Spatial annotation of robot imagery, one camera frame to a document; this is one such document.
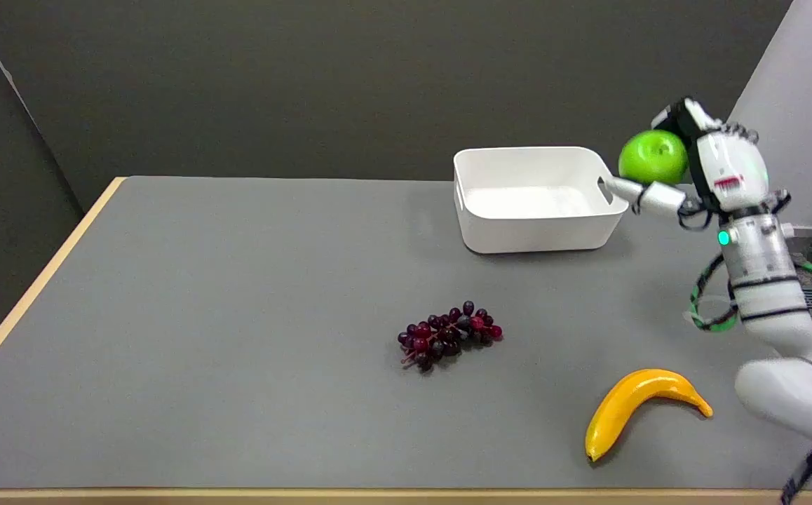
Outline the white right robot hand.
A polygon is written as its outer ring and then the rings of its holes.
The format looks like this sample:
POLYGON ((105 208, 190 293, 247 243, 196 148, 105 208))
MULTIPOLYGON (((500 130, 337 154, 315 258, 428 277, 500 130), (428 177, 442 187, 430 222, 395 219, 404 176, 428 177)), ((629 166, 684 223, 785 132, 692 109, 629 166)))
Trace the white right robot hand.
POLYGON ((667 105, 649 130, 633 135, 618 155, 618 175, 604 188, 634 214, 674 217, 703 231, 750 215, 775 215, 790 203, 769 186, 757 131, 711 117, 691 96, 667 105))

